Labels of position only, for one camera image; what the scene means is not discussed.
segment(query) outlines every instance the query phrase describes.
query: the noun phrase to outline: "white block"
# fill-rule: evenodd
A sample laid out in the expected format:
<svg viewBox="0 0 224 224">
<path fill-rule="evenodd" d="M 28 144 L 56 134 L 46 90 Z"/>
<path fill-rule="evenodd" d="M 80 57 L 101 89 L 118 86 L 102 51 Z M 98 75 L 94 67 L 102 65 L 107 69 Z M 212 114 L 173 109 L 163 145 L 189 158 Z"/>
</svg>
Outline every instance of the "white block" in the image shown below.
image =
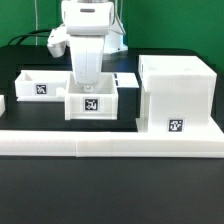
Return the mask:
<svg viewBox="0 0 224 224">
<path fill-rule="evenodd" d="M 5 100 L 4 96 L 0 95 L 0 117 L 5 112 Z"/>
<path fill-rule="evenodd" d="M 169 122 L 183 130 L 208 125 L 216 73 L 196 56 L 140 56 L 141 122 L 150 132 L 166 132 Z"/>
</svg>

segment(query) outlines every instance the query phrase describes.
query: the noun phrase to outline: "white container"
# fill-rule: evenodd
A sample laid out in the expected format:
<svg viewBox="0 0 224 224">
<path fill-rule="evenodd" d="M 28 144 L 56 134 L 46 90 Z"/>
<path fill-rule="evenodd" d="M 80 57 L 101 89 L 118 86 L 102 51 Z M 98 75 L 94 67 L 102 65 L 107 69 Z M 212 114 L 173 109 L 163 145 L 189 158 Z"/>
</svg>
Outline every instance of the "white container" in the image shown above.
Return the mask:
<svg viewBox="0 0 224 224">
<path fill-rule="evenodd" d="M 64 101 L 72 72 L 22 70 L 15 81 L 18 101 Z"/>
<path fill-rule="evenodd" d="M 207 126 L 216 73 L 196 56 L 140 56 L 139 129 L 190 132 Z"/>
<path fill-rule="evenodd" d="M 91 93 L 84 92 L 71 76 L 65 94 L 65 120 L 117 119 L 118 93 L 113 73 L 101 73 Z"/>
</svg>

